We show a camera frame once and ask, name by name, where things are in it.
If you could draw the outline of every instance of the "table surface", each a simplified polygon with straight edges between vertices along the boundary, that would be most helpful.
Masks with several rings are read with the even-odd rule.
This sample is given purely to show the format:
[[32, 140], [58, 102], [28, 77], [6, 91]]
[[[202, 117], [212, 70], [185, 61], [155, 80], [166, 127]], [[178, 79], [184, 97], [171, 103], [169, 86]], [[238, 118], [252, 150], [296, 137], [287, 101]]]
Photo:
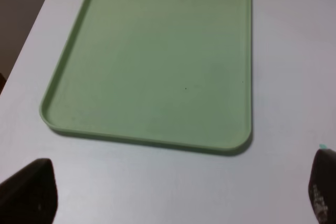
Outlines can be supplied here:
[[238, 156], [52, 132], [38, 108], [82, 1], [45, 1], [0, 95], [0, 181], [51, 158], [55, 223], [317, 223], [311, 164], [336, 148], [336, 0], [253, 0], [253, 142]]

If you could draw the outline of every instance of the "gray wall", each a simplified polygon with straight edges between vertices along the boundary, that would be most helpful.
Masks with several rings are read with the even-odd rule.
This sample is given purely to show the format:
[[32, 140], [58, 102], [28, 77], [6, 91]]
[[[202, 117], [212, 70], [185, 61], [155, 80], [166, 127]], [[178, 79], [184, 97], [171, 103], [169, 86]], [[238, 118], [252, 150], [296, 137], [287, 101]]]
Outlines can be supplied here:
[[0, 0], [0, 73], [8, 78], [44, 0]]

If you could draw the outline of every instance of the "tray rim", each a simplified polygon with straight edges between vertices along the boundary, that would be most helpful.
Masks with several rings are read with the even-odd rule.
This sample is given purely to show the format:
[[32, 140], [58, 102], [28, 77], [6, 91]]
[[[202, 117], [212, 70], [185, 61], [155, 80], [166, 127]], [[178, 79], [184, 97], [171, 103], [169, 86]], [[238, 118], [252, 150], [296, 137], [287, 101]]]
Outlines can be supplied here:
[[64, 127], [59, 127], [53, 123], [51, 123], [47, 117], [45, 116], [45, 110], [47, 110], [47, 103], [50, 96], [52, 96], [52, 86], [54, 84], [57, 84], [58, 78], [57, 73], [61, 70], [61, 64], [66, 61], [67, 54], [65, 51], [68, 49], [68, 47], [71, 47], [72, 41], [70, 38], [76, 37], [74, 36], [75, 30], [77, 26], [81, 25], [80, 16], [85, 15], [86, 12], [86, 3], [90, 2], [90, 0], [83, 0], [80, 8], [78, 10], [78, 13], [76, 15], [75, 21], [71, 27], [71, 30], [68, 34], [67, 40], [65, 42], [65, 45], [63, 47], [63, 50], [60, 54], [60, 57], [57, 61], [57, 64], [55, 66], [55, 69], [50, 77], [50, 80], [48, 82], [46, 91], [43, 95], [43, 98], [41, 100], [40, 106], [39, 106], [39, 115], [41, 119], [45, 122], [45, 124], [52, 129], [53, 131], [63, 134], [65, 133], [68, 136], [80, 136], [83, 138], [108, 138], [113, 142], [121, 142], [121, 143], [131, 143], [131, 144], [142, 144], [142, 145], [148, 145], [148, 146], [159, 146], [159, 147], [168, 147], [168, 148], [183, 148], [188, 151], [200, 151], [200, 152], [214, 152], [214, 153], [221, 153], [224, 154], [226, 152], [235, 152], [239, 151], [240, 149], [246, 149], [250, 146], [251, 137], [252, 137], [252, 97], [251, 97], [251, 89], [252, 89], [252, 76], [251, 76], [251, 58], [252, 58], [252, 51], [251, 51], [251, 43], [252, 43], [252, 0], [247, 0], [247, 12], [250, 15], [247, 16], [247, 35], [246, 39], [248, 40], [246, 42], [246, 65], [247, 65], [247, 76], [250, 76], [250, 81], [248, 83], [247, 87], [247, 96], [248, 96], [248, 122], [247, 126], [244, 128], [244, 133], [242, 134], [243, 137], [241, 137], [241, 141], [239, 141], [238, 144], [235, 144], [234, 146], [229, 147], [210, 147], [205, 145], [193, 145], [193, 144], [182, 144], [182, 143], [175, 143], [175, 142], [168, 142], [168, 141], [160, 141], [156, 139], [151, 138], [141, 138], [141, 137], [134, 137], [134, 136], [126, 136], [126, 135], [115, 135], [115, 134], [108, 134], [108, 133], [99, 133], [99, 132], [90, 132], [90, 131], [83, 131], [83, 130], [76, 130], [76, 129], [67, 129]]

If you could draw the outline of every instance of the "plastic tray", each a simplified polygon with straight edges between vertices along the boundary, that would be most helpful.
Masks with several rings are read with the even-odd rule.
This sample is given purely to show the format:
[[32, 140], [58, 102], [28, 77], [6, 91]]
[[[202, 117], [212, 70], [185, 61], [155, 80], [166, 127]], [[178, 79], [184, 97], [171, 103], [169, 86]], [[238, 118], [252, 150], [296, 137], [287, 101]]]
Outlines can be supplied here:
[[84, 0], [40, 115], [65, 134], [228, 151], [251, 132], [251, 0]]

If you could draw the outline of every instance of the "black object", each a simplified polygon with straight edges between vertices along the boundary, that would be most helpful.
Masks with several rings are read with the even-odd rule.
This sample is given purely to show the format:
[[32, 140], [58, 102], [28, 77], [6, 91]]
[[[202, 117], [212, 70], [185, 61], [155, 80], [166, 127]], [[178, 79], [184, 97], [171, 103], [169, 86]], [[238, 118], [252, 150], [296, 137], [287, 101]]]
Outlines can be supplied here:
[[0, 184], [1, 224], [51, 224], [57, 188], [50, 159], [33, 161]]
[[319, 224], [336, 223], [336, 152], [318, 150], [310, 175], [308, 193]]

